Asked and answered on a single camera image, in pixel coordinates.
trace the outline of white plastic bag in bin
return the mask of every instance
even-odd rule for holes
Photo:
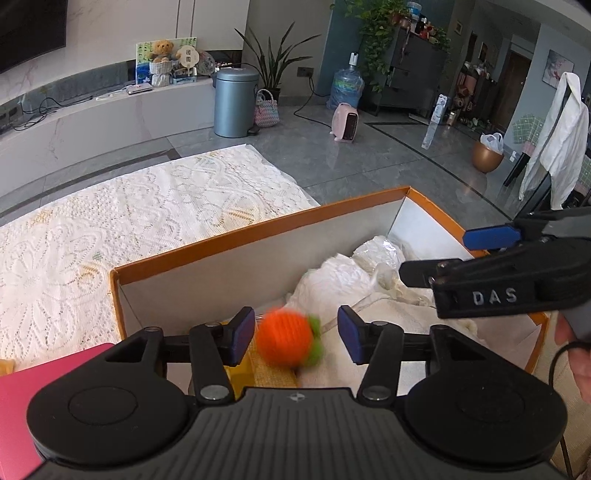
[[[482,135],[480,137],[480,143],[486,146],[487,148],[490,148],[491,150],[500,153],[501,155],[504,152],[503,136],[498,132],[493,135]]]

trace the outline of human hand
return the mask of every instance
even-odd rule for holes
[[[554,341],[556,345],[576,340],[573,329],[566,318],[559,313]],[[582,348],[573,348],[568,351],[570,369],[573,372],[574,381],[581,392],[581,398],[591,403],[591,352]]]

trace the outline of cardboard box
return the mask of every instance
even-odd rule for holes
[[[157,325],[166,335],[232,318],[293,292],[301,276],[375,235],[393,235],[422,260],[485,255],[464,230],[410,187],[304,210],[114,269],[111,289],[123,338]],[[543,314],[475,319],[489,347],[532,372],[547,330]]]

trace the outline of floral lace pattern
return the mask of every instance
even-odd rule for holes
[[[121,340],[114,267],[317,206],[248,145],[148,167],[0,228],[0,358],[17,369]]]

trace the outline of grey tile floor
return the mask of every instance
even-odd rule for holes
[[[102,181],[176,158],[252,144],[269,162],[291,175],[319,203],[330,203],[391,187],[410,185],[437,203],[464,228],[506,222],[519,209],[519,180],[502,182],[504,160],[483,174],[470,162],[474,140],[439,126],[431,147],[421,147],[427,127],[399,112],[361,113],[352,144],[335,142],[327,126],[281,108],[281,123],[248,138],[222,138],[213,129],[190,131],[122,148],[52,173],[0,197],[0,225],[48,202]],[[301,115],[330,124],[332,113],[308,106]]]

